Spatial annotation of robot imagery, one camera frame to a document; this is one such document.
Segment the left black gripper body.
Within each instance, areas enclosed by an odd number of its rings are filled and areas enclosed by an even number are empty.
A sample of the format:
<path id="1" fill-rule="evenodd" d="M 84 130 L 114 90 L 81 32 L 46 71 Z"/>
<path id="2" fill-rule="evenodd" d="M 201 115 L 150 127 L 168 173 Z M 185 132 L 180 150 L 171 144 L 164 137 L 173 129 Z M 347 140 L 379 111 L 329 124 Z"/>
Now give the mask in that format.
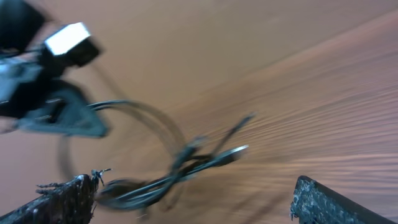
<path id="1" fill-rule="evenodd" d="M 65 66 L 53 57 L 1 60 L 1 116 L 22 118 L 36 109 L 59 79 Z"/>

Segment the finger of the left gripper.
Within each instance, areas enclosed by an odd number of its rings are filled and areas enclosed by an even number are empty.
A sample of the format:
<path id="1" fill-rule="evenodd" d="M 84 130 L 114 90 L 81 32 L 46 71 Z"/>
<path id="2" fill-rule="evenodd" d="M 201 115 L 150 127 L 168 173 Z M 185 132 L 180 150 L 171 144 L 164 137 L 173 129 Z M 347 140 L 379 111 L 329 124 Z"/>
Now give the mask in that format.
<path id="1" fill-rule="evenodd" d="M 108 133 L 104 119 L 89 107 L 81 88 L 64 80 L 53 80 L 35 109 L 18 120 L 26 131 L 102 138 Z"/>

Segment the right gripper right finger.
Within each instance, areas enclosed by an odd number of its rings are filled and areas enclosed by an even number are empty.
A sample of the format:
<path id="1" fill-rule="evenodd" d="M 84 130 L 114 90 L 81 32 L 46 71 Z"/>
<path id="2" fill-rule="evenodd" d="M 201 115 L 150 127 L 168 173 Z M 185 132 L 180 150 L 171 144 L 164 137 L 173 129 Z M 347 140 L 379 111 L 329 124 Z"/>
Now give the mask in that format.
<path id="1" fill-rule="evenodd" d="M 305 175 L 295 184 L 290 218 L 300 224 L 395 224 Z"/>

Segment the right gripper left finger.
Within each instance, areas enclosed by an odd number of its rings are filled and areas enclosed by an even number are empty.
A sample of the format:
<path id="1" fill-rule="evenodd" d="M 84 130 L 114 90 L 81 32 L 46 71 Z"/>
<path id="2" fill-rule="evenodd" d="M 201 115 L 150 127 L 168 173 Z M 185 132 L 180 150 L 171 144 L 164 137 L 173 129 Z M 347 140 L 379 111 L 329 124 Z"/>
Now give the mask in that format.
<path id="1" fill-rule="evenodd" d="M 1 216 L 1 224 L 89 224 L 104 172 L 93 170 L 68 182 L 39 185 L 40 196 Z"/>

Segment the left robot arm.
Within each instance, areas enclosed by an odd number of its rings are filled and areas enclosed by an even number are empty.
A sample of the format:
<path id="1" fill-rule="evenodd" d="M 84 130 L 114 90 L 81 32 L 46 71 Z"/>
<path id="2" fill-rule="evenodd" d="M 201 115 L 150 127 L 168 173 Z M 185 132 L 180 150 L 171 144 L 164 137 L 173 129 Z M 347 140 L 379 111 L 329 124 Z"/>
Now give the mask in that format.
<path id="1" fill-rule="evenodd" d="M 101 53 L 82 22 L 67 24 L 23 59 L 45 16 L 25 1 L 1 1 L 1 116 L 30 131 L 102 138 L 108 129 L 81 88 L 62 80 Z"/>

